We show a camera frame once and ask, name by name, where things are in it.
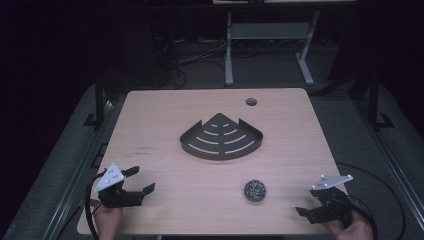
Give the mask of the person's right hand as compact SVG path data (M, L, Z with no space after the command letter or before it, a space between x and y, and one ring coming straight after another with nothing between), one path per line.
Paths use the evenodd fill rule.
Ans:
M352 224L342 229L338 222L323 223L323 226L336 238L336 240L374 240L371 226L356 211L351 212Z

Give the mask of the person's left hand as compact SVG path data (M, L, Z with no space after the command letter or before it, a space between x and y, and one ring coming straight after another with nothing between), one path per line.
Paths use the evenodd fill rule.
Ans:
M122 208L107 208L100 205L94 213L98 240L117 240L122 218Z

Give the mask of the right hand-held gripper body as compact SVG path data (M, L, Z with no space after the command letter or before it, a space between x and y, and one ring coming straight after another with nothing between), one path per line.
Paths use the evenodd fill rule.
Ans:
M348 174L346 176L322 175L318 182L312 186L313 190L327 189L329 198L320 207L324 207L331 215L331 220L338 220L343 227L347 228L352 223L350 213L351 202L347 194L337 188L337 185L351 181L353 177Z

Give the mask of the black metal corner shelf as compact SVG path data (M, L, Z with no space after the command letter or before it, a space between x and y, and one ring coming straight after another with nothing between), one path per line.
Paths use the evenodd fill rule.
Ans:
M240 119L235 122L217 113L206 123L197 122L180 136L181 148L195 157L227 161L256 151L263 140L263 133Z

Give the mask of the aluminium frame rail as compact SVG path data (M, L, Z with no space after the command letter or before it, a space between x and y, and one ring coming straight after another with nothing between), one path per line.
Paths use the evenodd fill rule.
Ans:
M416 219L420 228L424 231L424 201L419 197L409 181L406 172L400 165L400 158L395 155L392 148L382 135L384 129L394 129L395 125L386 113L377 113L375 117L369 117L369 110L364 103L354 101L353 106L365 123L367 131L374 139L378 149L384 156L389 171L394 178L398 188Z
M53 149L48 164L48 182L56 201L41 240L71 240L79 237L76 226L84 218L86 187L101 163L100 150L106 148L109 121L114 104L107 100L101 109L105 121L97 126L97 104L81 101Z

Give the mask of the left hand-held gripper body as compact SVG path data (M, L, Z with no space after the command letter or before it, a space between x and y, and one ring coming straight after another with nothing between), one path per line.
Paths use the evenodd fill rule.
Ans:
M104 172L94 191L107 208L135 207L142 204L143 198L135 198L123 189L125 177L117 164L112 163Z

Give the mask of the white metal frame stand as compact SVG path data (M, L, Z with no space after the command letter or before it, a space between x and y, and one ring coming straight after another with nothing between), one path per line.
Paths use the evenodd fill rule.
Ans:
M312 14L309 21L304 22L278 22L278 23L237 23L233 21L233 10L227 13L226 23L226 50L224 55L225 85L234 84L232 64L232 44L236 40L301 40L303 48L295 53L296 61L304 82L307 86L314 85L314 79L307 65L307 54L317 28L318 20L324 6L354 4L357 0L242 0L236 1L213 0L215 6L220 7L311 7Z

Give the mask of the black upright post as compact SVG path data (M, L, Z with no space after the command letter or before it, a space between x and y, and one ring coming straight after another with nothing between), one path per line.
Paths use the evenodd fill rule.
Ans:
M102 89L102 80L101 76L96 78L95 82L95 125L100 126L104 119L103 113L103 89Z

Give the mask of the black speckled ball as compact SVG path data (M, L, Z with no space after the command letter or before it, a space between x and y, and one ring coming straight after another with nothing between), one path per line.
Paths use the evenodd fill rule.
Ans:
M250 180L245 184L244 195L251 202L260 202L266 197L267 189L260 180Z

